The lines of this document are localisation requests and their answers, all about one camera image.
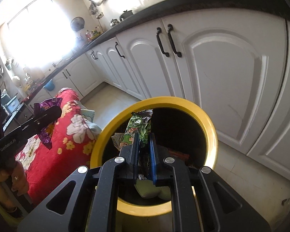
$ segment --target blue bowl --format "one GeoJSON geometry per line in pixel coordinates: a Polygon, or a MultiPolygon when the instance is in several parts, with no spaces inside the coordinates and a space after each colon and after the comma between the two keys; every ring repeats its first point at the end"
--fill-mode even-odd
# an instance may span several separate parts
{"type": "Polygon", "coordinates": [[[44,88],[48,91],[52,91],[55,89],[55,85],[53,83],[53,80],[51,79],[46,85],[44,85],[44,88]]]}

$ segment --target tile floor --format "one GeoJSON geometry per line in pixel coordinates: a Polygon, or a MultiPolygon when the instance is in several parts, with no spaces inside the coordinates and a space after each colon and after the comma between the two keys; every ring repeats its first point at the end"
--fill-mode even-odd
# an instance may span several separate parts
{"type": "MultiPolygon", "coordinates": [[[[96,111],[94,121],[103,129],[118,113],[137,101],[137,98],[107,85],[84,105],[96,111]]],[[[283,207],[281,202],[290,198],[289,180],[222,142],[218,145],[214,170],[259,212],[272,228],[287,214],[290,205],[283,207]]]]}

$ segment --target yellow trash can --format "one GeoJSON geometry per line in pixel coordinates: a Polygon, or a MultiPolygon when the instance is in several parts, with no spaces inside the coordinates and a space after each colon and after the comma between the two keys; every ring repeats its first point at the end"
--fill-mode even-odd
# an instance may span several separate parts
{"type": "MultiPolygon", "coordinates": [[[[102,130],[92,150],[90,168],[103,165],[118,155],[111,136],[115,132],[125,132],[131,112],[154,109],[152,132],[158,145],[190,155],[195,167],[213,168],[217,157],[217,135],[208,115],[196,104],[176,97],[156,97],[133,104],[102,130]]],[[[143,199],[129,191],[119,189],[117,210],[133,216],[158,216],[172,211],[171,201],[158,197],[143,199]]]]}

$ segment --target silver screw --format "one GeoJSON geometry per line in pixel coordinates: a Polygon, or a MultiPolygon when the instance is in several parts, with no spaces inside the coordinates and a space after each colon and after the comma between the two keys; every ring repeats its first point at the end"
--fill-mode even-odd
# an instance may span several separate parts
{"type": "Polygon", "coordinates": [[[86,166],[80,166],[80,167],[77,169],[77,171],[78,171],[79,173],[86,173],[87,170],[88,170],[88,168],[87,168],[86,166]]]}
{"type": "Polygon", "coordinates": [[[123,163],[125,161],[125,158],[121,157],[121,156],[118,156],[114,160],[115,160],[116,163],[123,163]]]}
{"type": "Polygon", "coordinates": [[[208,174],[208,173],[211,172],[211,169],[210,169],[209,167],[202,167],[202,168],[201,168],[201,171],[202,171],[202,173],[206,173],[206,174],[208,174]]]}
{"type": "Polygon", "coordinates": [[[174,160],[174,158],[172,158],[172,157],[166,157],[166,158],[165,158],[165,162],[168,163],[168,164],[172,164],[172,163],[174,163],[174,161],[175,161],[175,160],[174,160]]]}

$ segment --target red floral cloth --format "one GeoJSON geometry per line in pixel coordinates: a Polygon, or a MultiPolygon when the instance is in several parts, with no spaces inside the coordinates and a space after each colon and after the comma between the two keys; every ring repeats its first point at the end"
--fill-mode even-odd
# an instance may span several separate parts
{"type": "Polygon", "coordinates": [[[68,89],[59,92],[57,97],[62,98],[62,115],[54,127],[52,149],[48,150],[36,135],[16,156],[27,173],[28,194],[35,205],[76,168],[89,166],[90,154],[97,139],[81,116],[77,93],[68,89]]]}

